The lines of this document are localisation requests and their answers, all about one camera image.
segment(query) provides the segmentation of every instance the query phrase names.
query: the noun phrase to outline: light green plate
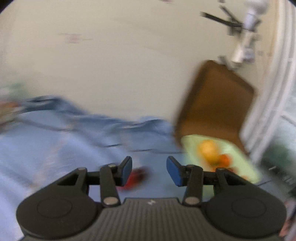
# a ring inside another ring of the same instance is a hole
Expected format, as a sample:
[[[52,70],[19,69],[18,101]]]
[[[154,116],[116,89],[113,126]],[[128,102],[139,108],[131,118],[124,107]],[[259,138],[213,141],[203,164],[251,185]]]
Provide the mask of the light green plate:
[[[228,154],[232,158],[232,165],[230,167],[236,167],[239,176],[248,177],[248,181],[251,183],[257,183],[260,181],[259,172],[251,164],[248,157],[242,153],[242,151],[233,143],[222,139],[213,137],[200,136],[200,135],[189,135],[182,138],[182,144],[187,152],[185,158],[186,164],[194,164],[200,166],[204,171],[210,171],[211,167],[204,160],[202,155],[198,151],[198,145],[203,140],[214,140],[221,150],[221,154]]]

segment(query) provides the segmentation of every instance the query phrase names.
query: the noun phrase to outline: yellow fruit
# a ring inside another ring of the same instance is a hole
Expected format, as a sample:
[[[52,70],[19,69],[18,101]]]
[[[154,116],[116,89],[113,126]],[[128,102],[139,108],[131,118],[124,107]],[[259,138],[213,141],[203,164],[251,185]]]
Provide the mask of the yellow fruit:
[[[198,146],[198,151],[211,166],[217,165],[219,162],[219,147],[213,140],[204,140]]]

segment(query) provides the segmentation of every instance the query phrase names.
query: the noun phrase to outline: red object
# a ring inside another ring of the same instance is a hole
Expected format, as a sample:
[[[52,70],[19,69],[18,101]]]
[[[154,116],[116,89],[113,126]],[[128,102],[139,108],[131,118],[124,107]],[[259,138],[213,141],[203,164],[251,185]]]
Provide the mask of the red object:
[[[147,178],[146,168],[137,168],[131,171],[131,174],[123,187],[120,187],[120,190],[130,190],[140,184],[142,181]]]

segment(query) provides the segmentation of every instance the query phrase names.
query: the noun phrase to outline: ribbed gray surface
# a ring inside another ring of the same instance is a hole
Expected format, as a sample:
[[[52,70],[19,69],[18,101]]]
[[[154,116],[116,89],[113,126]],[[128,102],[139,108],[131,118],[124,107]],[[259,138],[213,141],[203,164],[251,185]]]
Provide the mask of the ribbed gray surface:
[[[25,238],[24,241],[37,241]],[[63,241],[232,241],[213,228],[198,208],[182,206],[177,199],[127,199],[123,205],[104,209],[81,234]],[[260,241],[279,241],[276,236]]]

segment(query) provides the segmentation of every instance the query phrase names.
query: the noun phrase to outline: wrinkled cloth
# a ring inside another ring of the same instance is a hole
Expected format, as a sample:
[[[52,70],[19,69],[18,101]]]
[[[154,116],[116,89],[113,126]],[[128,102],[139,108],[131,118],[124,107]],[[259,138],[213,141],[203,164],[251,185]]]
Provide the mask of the wrinkled cloth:
[[[77,167],[98,171],[126,156],[133,167],[146,166],[148,179],[126,197],[178,197],[184,188],[174,185],[166,171],[166,158],[181,163],[183,154],[175,145],[172,126],[153,117],[131,122],[104,115],[90,115],[58,97],[43,96],[25,101],[25,112],[0,134],[0,237],[20,239],[15,211],[30,194]],[[99,186],[90,187],[90,197],[100,200]]]

